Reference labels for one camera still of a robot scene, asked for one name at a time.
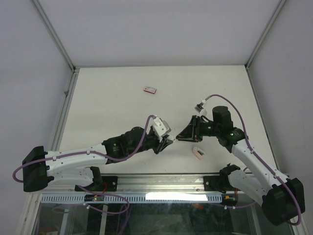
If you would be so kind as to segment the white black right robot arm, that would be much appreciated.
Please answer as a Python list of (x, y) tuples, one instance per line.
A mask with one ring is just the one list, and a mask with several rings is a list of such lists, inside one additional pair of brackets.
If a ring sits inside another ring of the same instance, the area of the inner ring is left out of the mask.
[(201, 142), (203, 137), (216, 137), (219, 144), (237, 157), (252, 172), (248, 176), (235, 164), (228, 164), (210, 186), (225, 193), (231, 188), (243, 191), (259, 204), (268, 221), (281, 225), (305, 212), (303, 184), (289, 178), (257, 155), (243, 130), (234, 127), (226, 106), (212, 110), (213, 119), (193, 115), (188, 125), (176, 136), (178, 141)]

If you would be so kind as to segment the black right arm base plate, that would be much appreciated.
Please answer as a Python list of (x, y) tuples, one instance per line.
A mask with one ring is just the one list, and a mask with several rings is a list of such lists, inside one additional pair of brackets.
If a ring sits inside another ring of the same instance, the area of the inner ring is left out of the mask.
[(223, 189), (220, 187), (219, 176), (204, 176), (203, 186), (204, 191), (219, 191), (219, 192), (223, 191)]

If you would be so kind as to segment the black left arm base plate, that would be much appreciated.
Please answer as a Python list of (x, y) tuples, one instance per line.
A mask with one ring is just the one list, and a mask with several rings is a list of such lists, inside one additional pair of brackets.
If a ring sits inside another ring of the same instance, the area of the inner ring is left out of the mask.
[(93, 180), (92, 183), (87, 186), (83, 186), (85, 189), (95, 192), (116, 192), (118, 185), (117, 176), (99, 176)]

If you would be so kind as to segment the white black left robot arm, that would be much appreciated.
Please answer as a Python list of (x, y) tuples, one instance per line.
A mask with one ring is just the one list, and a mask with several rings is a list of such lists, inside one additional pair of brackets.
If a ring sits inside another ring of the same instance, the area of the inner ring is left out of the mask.
[(158, 136), (153, 127), (141, 127), (109, 138), (102, 143), (66, 152), (45, 151), (34, 147), (22, 161), (22, 183), (25, 192), (36, 192), (51, 185), (80, 185), (88, 190), (102, 186), (99, 165), (123, 162), (129, 155), (153, 150), (155, 154), (173, 144), (169, 134)]

